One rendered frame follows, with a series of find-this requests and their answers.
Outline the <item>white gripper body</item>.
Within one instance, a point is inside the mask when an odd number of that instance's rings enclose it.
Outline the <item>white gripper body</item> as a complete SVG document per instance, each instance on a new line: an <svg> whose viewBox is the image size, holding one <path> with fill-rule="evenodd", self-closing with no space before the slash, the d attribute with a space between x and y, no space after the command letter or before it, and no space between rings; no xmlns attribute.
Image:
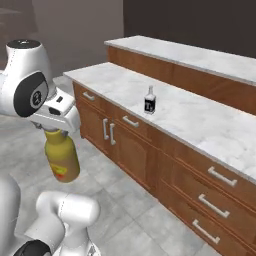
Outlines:
<svg viewBox="0 0 256 256"><path fill-rule="evenodd" d="M40 124L45 129L61 129L75 133L81 125L80 115L76 107L71 107L66 114L52 108L38 111L30 116L30 120Z"/></svg>

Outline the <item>long wooden drawer front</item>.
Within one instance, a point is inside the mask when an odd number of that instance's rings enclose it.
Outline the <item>long wooden drawer front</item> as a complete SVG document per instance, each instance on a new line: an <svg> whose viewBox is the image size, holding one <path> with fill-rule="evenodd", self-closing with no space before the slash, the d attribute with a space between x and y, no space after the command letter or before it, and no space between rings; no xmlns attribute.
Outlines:
<svg viewBox="0 0 256 256"><path fill-rule="evenodd" d="M202 214L188 205L183 209L169 207L168 210L173 213L186 228L186 240L201 243L201 247L195 251L195 256L252 256L244 245L213 220L210 220L205 214ZM194 219L198 219L204 229L218 235L221 238L220 242L214 244L198 231L192 225Z"/></svg>
<svg viewBox="0 0 256 256"><path fill-rule="evenodd" d="M205 214L210 220L213 220L217 223L221 228L231 234L227 229L224 228L222 224L219 224L216 220L214 220L210 215L204 212L199 206L196 206L190 200L184 198L180 193L178 193L175 189L167 185L165 182L160 181L158 185L158 199L159 201L168 209L169 207L174 207L175 209L183 209L186 205L194 208L195 210ZM241 241L238 237L231 234L237 241L239 241L242 245L244 245L252 256L256 256L256 251L248 246L246 243Z"/></svg>
<svg viewBox="0 0 256 256"><path fill-rule="evenodd" d="M161 136L160 150L164 181L230 229L238 233L255 231L256 185L168 135ZM211 166L228 179L236 179L236 186L231 187L209 174ZM229 217L221 217L200 202L200 194L205 194L206 199L217 207L228 210Z"/></svg>

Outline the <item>wooden raised counter panel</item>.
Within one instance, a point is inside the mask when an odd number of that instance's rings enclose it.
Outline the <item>wooden raised counter panel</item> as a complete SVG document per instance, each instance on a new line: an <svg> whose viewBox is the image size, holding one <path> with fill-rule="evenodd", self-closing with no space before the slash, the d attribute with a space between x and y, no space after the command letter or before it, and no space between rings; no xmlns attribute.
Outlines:
<svg viewBox="0 0 256 256"><path fill-rule="evenodd" d="M256 116L256 87L129 50L108 47L108 61Z"/></svg>

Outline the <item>wide wooden drawer front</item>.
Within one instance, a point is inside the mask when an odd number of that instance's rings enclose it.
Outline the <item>wide wooden drawer front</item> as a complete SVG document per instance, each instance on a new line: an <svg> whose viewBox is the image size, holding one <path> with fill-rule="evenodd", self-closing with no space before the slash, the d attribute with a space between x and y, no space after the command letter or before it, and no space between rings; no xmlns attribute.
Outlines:
<svg viewBox="0 0 256 256"><path fill-rule="evenodd" d="M153 134L154 134L153 128L149 126L147 123L145 123L141 118L138 118L135 114L131 114L127 110L124 110L120 106L114 105L111 102L106 102L106 108L109 111L109 113L113 115L113 119L115 121L122 124L129 130L133 131L134 133L138 134L145 140L151 142L153 145L156 144L153 137ZM139 122L139 127L135 128L130 124L126 123L122 119L123 116L128 116L128 118L133 122Z"/></svg>

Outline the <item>small wooden drawer front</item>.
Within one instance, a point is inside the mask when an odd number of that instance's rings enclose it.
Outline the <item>small wooden drawer front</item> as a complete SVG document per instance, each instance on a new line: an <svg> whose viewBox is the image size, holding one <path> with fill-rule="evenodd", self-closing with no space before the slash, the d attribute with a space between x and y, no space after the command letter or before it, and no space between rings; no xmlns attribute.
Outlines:
<svg viewBox="0 0 256 256"><path fill-rule="evenodd" d="M81 107L82 103L87 103L88 105L98 109L99 111L101 111L103 113L107 112L106 103L105 103L105 100L102 97L98 96L94 92L92 92L89 89L79 85L76 82L73 83L73 89L74 89L74 95L75 95L75 99L76 99L76 105L77 105L78 108ZM84 97L83 96L84 92L87 92L90 96L95 96L95 100L90 101L89 99Z"/></svg>

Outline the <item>yellow bottle with red label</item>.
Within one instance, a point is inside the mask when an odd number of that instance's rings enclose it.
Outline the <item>yellow bottle with red label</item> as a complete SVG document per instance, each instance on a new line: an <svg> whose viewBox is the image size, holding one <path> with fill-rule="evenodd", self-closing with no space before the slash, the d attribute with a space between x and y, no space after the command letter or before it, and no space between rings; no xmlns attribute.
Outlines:
<svg viewBox="0 0 256 256"><path fill-rule="evenodd" d="M54 177L62 183L74 181L80 174L76 147L61 130L45 131L45 154Z"/></svg>

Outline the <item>wooden cupboard door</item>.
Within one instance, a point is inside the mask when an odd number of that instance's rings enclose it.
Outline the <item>wooden cupboard door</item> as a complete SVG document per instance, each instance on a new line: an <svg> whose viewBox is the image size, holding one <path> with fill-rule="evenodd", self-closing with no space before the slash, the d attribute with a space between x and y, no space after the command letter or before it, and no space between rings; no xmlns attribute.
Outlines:
<svg viewBox="0 0 256 256"><path fill-rule="evenodd" d="M157 149L124 126L114 123L113 159L151 194L157 180Z"/></svg>
<svg viewBox="0 0 256 256"><path fill-rule="evenodd" d="M83 100L78 101L78 108L81 117L81 137L88 139L104 154L108 154L108 141L104 139L103 130L105 116Z"/></svg>

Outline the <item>black bottle with white label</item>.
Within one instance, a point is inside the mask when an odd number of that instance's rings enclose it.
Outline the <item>black bottle with white label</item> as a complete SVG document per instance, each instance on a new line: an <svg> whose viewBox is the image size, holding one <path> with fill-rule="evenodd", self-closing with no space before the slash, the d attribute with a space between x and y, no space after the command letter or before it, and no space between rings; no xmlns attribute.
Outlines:
<svg viewBox="0 0 256 256"><path fill-rule="evenodd" d="M156 96L153 94L153 86L149 86L148 94L144 97L144 111L148 114L155 112Z"/></svg>

